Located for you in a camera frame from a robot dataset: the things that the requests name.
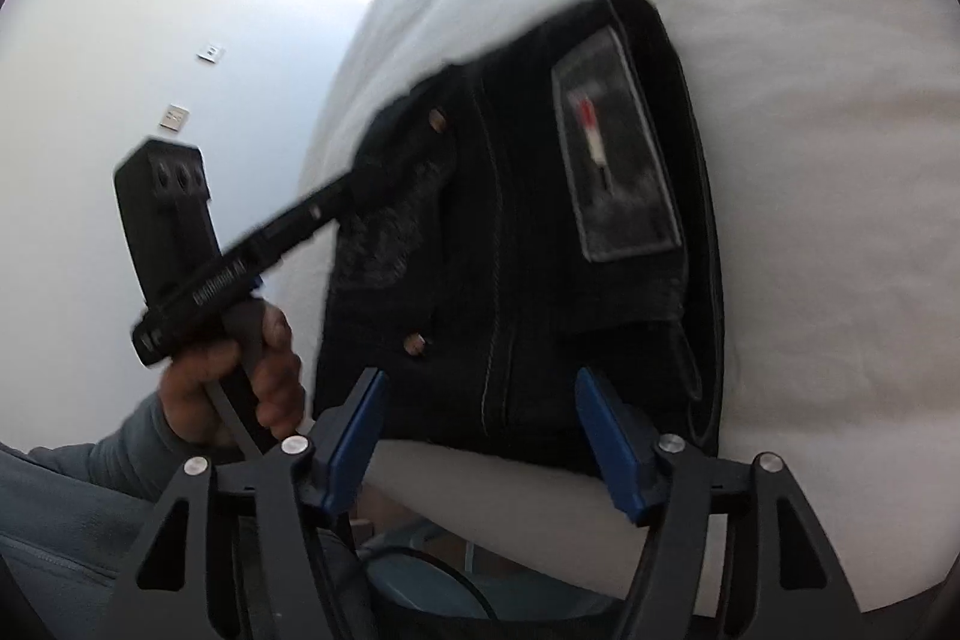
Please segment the left forearm grey sleeve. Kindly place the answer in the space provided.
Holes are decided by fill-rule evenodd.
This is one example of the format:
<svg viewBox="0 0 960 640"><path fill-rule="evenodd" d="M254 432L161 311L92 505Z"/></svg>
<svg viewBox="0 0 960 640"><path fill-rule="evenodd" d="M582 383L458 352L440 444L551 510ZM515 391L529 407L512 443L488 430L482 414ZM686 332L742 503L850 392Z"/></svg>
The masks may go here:
<svg viewBox="0 0 960 640"><path fill-rule="evenodd" d="M172 432L153 393L114 434L99 442L32 448L2 447L2 502L76 500L91 491L155 502L174 471L197 453Z"/></svg>

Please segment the left hand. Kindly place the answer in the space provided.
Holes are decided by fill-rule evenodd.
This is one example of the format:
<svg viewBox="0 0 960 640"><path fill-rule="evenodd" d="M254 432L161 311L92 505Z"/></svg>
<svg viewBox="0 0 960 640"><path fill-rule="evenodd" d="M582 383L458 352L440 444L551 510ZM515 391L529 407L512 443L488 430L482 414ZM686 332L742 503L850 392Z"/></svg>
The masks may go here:
<svg viewBox="0 0 960 640"><path fill-rule="evenodd" d="M235 441L205 386L226 377L241 360L234 341L189 349L171 360L158 385L158 398L167 424L190 445L228 447ZM272 437L283 440L298 429L304 417L306 392L302 388L301 359L293 351L293 333L285 315L265 305L262 319L262 357L252 374L257 398L257 422Z"/></svg>

